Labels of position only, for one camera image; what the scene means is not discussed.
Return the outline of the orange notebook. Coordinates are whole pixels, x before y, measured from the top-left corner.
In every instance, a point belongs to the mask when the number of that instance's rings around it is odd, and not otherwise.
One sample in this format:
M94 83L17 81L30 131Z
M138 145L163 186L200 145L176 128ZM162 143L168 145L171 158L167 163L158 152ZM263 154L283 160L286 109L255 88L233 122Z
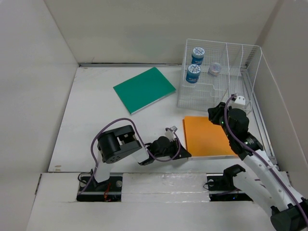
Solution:
M185 116L183 128L187 151L193 157L236 157L223 129L207 117Z

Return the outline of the small clear tape roll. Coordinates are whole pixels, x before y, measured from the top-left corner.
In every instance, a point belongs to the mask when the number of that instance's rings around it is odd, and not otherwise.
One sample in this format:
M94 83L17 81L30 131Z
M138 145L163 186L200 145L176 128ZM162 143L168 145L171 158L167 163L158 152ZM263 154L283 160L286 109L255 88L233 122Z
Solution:
M212 63L209 66L208 74L214 77L217 77L222 70L222 67L219 63Z

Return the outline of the blue tape roll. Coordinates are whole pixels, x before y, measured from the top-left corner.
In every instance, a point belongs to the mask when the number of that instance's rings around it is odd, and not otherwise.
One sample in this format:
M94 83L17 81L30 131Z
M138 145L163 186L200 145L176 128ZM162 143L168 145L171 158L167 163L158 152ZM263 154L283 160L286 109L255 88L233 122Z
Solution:
M202 47L195 47L192 50L191 64L201 65L205 56L205 50Z
M187 68L186 81L195 84L201 74L201 67L197 64L191 64Z

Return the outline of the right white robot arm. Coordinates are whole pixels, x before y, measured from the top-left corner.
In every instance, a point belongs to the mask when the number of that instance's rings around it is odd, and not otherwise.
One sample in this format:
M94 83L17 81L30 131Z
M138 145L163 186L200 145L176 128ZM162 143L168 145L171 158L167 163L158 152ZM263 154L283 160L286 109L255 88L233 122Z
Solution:
M267 156L249 131L249 119L239 108L220 102L208 109L208 118L220 125L233 152L254 172L250 177L239 164L224 169L221 176L208 178L211 191L240 190L269 216L277 231L301 231L308 226L308 200L299 193Z

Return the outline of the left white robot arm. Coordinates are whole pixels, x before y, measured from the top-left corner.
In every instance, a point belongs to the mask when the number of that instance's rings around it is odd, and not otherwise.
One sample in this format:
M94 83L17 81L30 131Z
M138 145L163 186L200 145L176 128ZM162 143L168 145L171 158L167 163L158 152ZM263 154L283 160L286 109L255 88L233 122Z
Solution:
M96 162L90 180L91 186L97 191L104 190L112 165L128 156L133 156L140 166L154 161L167 162L191 157L175 134L176 130L176 127L167 128L164 136L144 145L137 140L137 132L131 125L103 132L97 139L97 148L102 159Z

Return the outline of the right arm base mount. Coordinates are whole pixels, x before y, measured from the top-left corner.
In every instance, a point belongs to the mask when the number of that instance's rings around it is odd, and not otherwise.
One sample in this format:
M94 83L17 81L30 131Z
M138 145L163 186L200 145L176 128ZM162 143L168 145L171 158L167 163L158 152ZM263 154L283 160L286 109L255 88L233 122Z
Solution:
M207 175L207 182L203 188L208 191L211 202L236 202L253 200L241 190L230 186L222 175Z

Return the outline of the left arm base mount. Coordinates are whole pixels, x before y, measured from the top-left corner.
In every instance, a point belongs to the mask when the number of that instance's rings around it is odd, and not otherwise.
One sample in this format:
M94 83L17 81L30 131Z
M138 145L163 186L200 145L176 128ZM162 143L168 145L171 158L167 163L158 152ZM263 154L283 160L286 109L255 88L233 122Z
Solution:
M81 191L88 183L91 173L81 172L77 179L79 181L79 188L77 192L77 201L79 202L121 202L122 197L122 174L112 174L110 178L104 182L97 183L92 179L84 192Z

